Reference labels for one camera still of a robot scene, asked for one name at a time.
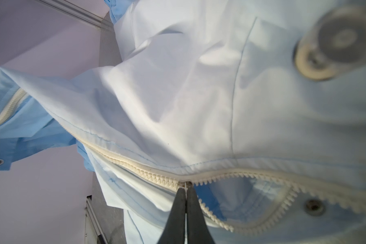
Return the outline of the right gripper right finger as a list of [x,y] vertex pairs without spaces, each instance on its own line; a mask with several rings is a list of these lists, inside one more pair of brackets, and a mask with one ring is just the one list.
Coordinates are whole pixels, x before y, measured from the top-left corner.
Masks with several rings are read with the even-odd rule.
[[215,244],[192,184],[187,184],[186,215],[188,244]]

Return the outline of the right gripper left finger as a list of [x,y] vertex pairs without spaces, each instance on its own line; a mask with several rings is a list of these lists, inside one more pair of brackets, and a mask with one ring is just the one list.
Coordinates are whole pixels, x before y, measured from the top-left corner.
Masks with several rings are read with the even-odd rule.
[[185,243],[186,204],[186,190],[179,188],[158,244]]

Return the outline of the light blue zip jacket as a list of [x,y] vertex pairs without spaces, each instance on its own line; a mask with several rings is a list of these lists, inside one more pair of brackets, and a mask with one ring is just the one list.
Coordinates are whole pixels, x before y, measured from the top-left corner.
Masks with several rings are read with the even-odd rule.
[[366,1],[107,1],[122,62],[0,67],[0,171],[76,144],[130,244],[366,244]]

